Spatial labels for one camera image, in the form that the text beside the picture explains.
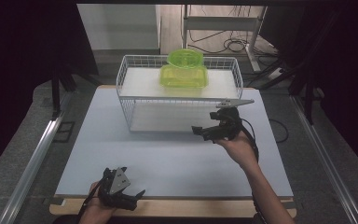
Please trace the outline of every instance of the wall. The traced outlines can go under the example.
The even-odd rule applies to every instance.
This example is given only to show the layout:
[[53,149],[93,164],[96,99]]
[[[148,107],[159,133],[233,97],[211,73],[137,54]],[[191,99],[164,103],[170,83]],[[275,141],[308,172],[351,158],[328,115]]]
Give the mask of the wall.
[[159,6],[77,4],[91,48],[159,49]]

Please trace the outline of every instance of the black cable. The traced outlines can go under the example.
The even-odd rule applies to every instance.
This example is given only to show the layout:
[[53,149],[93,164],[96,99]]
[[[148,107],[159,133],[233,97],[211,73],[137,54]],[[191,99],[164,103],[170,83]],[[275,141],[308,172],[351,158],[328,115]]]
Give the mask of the black cable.
[[253,129],[252,124],[251,124],[248,120],[246,120],[246,119],[241,119],[241,120],[245,121],[246,123],[248,123],[248,124],[249,124],[249,126],[251,126],[251,129],[252,129],[252,135],[253,135],[253,138],[254,138],[254,140],[255,140],[255,130]]
[[283,140],[276,141],[276,143],[282,143],[282,142],[286,141],[289,138],[289,130],[287,129],[287,127],[282,122],[280,122],[280,121],[278,121],[276,119],[268,119],[268,120],[279,123],[284,128],[284,130],[286,131],[286,136],[283,138]]
[[226,50],[226,49],[222,49],[222,50],[219,50],[219,51],[208,51],[208,50],[206,50],[206,49],[202,49],[202,48],[197,47],[197,46],[194,46],[194,45],[188,45],[188,46],[190,46],[190,47],[192,47],[192,48],[195,48],[195,49],[202,50],[202,51],[207,52],[207,53],[212,53],[212,54],[221,53],[221,52],[223,52],[223,51]]
[[243,78],[242,82],[252,81],[253,79],[255,79],[255,78],[254,77]]
[[272,66],[275,63],[275,61],[273,63],[268,64],[268,63],[262,62],[261,58],[276,58],[276,56],[266,54],[266,55],[260,55],[260,56],[257,57],[257,61],[260,62],[261,64],[263,64],[265,66]]
[[275,69],[277,69],[280,65],[282,64],[282,60],[278,59],[273,65],[269,66],[268,68],[266,68],[265,70],[263,70],[262,73],[260,73],[257,77],[255,77],[252,81],[250,81],[247,85],[246,88],[251,87],[251,84],[255,81],[257,81],[258,79],[268,76],[270,75],[270,73],[272,73]]
[[[242,48],[241,48],[241,49],[231,49],[230,46],[231,46],[232,44],[239,44],[239,45],[242,46]],[[245,46],[240,40],[233,40],[233,39],[227,39],[227,40],[223,43],[223,45],[224,45],[227,49],[229,49],[229,50],[231,50],[232,52],[235,52],[235,53],[239,53],[239,52],[243,51],[243,50],[246,48],[246,46]]]
[[238,10],[237,17],[239,17],[239,16],[240,16],[240,14],[241,14],[241,8],[242,8],[242,6],[240,6],[240,10]]
[[103,181],[108,177],[107,176],[104,176],[99,182],[98,184],[95,186],[94,189],[91,190],[91,192],[89,193],[89,196],[84,200],[80,210],[79,210],[79,213],[77,214],[77,219],[76,219],[76,223],[79,223],[80,222],[80,219],[81,217],[83,216],[84,212],[86,211],[86,208],[87,208],[87,204],[90,202],[90,200],[93,198],[95,192],[97,191],[97,188],[101,186],[101,184],[103,183]]
[[201,40],[211,38],[211,37],[213,37],[213,36],[215,36],[215,35],[220,35],[220,34],[226,32],[226,31],[220,31],[220,32],[217,32],[217,33],[215,33],[215,34],[213,34],[213,35],[207,35],[207,36],[205,36],[205,37],[203,37],[203,38],[201,38],[201,39],[197,39],[197,40],[194,40],[193,37],[191,36],[191,30],[188,31],[188,32],[189,32],[189,34],[190,34],[190,39],[191,39],[194,43],[196,43],[196,42],[199,42],[199,41],[201,41]]
[[203,11],[204,15],[206,16],[206,12],[203,10],[203,5],[201,5],[201,10]]
[[229,11],[229,13],[228,13],[228,16],[231,14],[231,12],[235,12],[235,9],[237,9],[237,6],[234,6],[232,9],[231,9],[231,11]]

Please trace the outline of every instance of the silver metal rail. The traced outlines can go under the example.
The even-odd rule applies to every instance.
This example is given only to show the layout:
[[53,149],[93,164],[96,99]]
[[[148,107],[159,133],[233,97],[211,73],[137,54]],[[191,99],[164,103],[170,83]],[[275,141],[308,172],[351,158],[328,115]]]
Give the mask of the silver metal rail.
[[25,167],[22,176],[17,183],[16,188],[13,190],[7,205],[0,216],[0,223],[11,224],[16,219],[17,214],[20,211],[22,203],[27,196],[27,193],[34,182],[34,178],[42,164],[43,159],[48,152],[48,148],[54,138],[54,134],[57,132],[58,127],[61,124],[63,115],[65,113],[65,108],[68,105],[68,102],[72,96],[71,92],[67,92],[61,101],[61,109],[60,115],[56,118],[56,120],[51,120],[48,123],[48,127],[43,133],[36,149],[34,150],[34,154]]
[[344,181],[339,175],[336,166],[330,159],[330,156],[315,128],[308,123],[303,113],[304,108],[300,102],[300,99],[296,96],[291,96],[290,98],[295,105],[297,114],[300,117],[302,124],[304,125],[304,128],[315,148],[317,155],[321,159],[322,165],[327,173],[327,176],[330,179],[330,182],[334,190],[336,191],[336,194],[341,201],[342,207],[347,213],[350,222],[353,224],[358,224],[358,207],[356,205],[355,200],[351,196],[351,192],[349,191],[348,187],[345,185]]

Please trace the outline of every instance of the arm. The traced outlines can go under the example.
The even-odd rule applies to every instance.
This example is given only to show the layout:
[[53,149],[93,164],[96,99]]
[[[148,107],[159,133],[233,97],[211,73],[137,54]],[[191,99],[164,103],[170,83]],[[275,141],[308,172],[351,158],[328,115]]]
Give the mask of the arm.
[[[94,189],[97,183],[91,185],[90,190]],[[87,204],[86,211],[80,219],[79,224],[105,224],[117,209],[104,206],[98,198],[98,190]]]
[[231,159],[245,172],[255,199],[267,223],[295,223],[264,177],[246,135],[240,132],[231,141],[221,139],[215,140],[215,143],[222,146]]

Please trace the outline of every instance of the gray floor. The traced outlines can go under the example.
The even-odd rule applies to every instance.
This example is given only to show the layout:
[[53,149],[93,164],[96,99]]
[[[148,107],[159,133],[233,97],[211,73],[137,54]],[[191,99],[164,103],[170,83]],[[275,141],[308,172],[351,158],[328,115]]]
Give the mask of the gray floor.
[[[97,53],[96,59],[100,75],[95,78],[105,84],[115,84],[115,75],[121,55],[103,55],[101,52],[99,53]],[[238,60],[243,73],[252,72],[245,57],[239,57]],[[245,76],[245,78],[249,77],[255,77],[255,75]],[[48,210],[50,198],[54,195],[72,146],[75,143],[76,135],[96,89],[95,86],[92,86],[84,79],[78,76],[74,76],[74,78],[77,90],[73,94],[69,110],[63,119],[64,122],[67,122],[66,125],[73,125],[73,132],[66,142],[56,141],[51,144],[15,223],[51,223],[56,218]],[[269,80],[268,77],[260,78],[253,85],[267,80]],[[296,223],[350,223],[287,93],[286,88],[290,81],[290,79],[286,80],[261,93],[268,117],[282,122],[289,131],[287,141],[279,143],[278,147],[295,194]],[[26,118],[0,158],[0,215],[51,118],[50,91],[49,83],[45,83],[35,89],[34,102]],[[358,204],[358,159],[356,155],[325,116],[317,101],[314,102],[312,114],[314,128],[320,135],[339,174]],[[277,140],[285,137],[282,126],[272,121],[271,128]],[[67,137],[66,133],[60,133],[55,138],[56,140],[64,140]],[[191,220],[192,223],[203,223],[203,221],[201,219]],[[234,223],[249,222],[249,220],[244,219],[215,219],[208,220],[208,223],[226,223],[228,221]],[[117,223],[145,222],[189,223],[190,220],[124,218],[119,219]]]

